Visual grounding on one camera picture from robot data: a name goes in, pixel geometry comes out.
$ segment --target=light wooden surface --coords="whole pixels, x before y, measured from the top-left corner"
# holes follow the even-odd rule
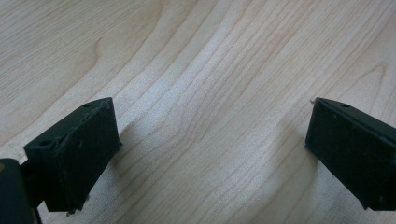
[[[122,150],[44,223],[396,223],[304,148],[310,100],[396,126],[392,0],[0,2],[0,157],[114,98]]]

